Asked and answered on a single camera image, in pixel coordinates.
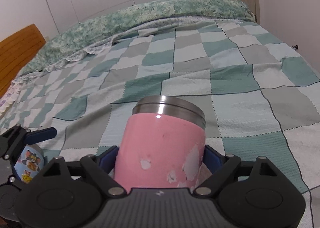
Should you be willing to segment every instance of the blanket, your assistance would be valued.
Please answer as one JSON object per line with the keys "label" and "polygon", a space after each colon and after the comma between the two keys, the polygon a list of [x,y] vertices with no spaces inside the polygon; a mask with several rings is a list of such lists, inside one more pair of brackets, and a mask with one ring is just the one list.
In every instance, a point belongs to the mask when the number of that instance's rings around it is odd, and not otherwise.
{"label": "blanket", "polygon": [[258,24],[200,21],[124,34],[97,55],[43,72],[0,121],[55,127],[50,160],[79,160],[119,145],[132,108],[177,96],[206,117],[206,143],[242,160],[267,156],[306,200],[299,227],[320,227],[320,80],[303,58]]}

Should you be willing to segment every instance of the circular black cover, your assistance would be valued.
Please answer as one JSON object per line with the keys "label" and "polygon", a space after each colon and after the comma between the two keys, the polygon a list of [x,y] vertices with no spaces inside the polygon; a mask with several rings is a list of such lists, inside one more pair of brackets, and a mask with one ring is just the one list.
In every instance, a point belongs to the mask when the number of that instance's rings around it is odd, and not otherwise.
{"label": "circular black cover", "polygon": [[88,222],[97,213],[102,203],[97,189],[84,182],[54,179],[46,177],[41,184],[21,191],[15,207],[21,223],[34,228],[70,228]]}
{"label": "circular black cover", "polygon": [[12,185],[0,186],[0,213],[5,219],[17,221],[18,218],[14,211],[19,189]]}
{"label": "circular black cover", "polygon": [[276,177],[261,176],[226,186],[218,204],[226,218],[239,227],[297,227],[305,201],[294,186],[282,185]]}

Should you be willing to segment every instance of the pink thermos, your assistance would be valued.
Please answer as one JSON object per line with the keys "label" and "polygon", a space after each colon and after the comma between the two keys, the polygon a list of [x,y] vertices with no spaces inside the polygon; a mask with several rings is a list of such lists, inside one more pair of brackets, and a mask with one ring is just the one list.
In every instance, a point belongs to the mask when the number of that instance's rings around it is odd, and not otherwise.
{"label": "pink thermos", "polygon": [[131,188],[198,186],[205,145],[201,109],[169,96],[142,98],[132,110],[116,158],[115,180]]}

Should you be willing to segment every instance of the metal lid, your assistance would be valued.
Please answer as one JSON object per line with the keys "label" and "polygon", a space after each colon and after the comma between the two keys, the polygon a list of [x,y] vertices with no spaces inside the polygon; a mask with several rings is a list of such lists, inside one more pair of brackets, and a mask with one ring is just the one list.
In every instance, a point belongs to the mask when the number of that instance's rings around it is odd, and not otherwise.
{"label": "metal lid", "polygon": [[154,95],[142,98],[132,110],[132,114],[157,113],[182,118],[197,124],[205,129],[205,116],[203,111],[191,102],[183,99]]}

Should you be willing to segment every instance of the cartoon character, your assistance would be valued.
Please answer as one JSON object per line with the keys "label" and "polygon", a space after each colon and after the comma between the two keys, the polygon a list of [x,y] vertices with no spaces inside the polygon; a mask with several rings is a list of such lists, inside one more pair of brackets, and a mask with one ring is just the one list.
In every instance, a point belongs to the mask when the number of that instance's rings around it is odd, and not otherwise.
{"label": "cartoon character", "polygon": [[41,159],[37,157],[35,153],[32,153],[30,150],[27,150],[26,152],[26,158],[21,161],[22,164],[25,164],[28,168],[30,168],[33,171],[40,171],[39,163],[41,162]]}
{"label": "cartoon character", "polygon": [[32,177],[30,175],[31,175],[31,172],[25,170],[24,174],[21,175],[22,181],[28,184],[32,180]]}

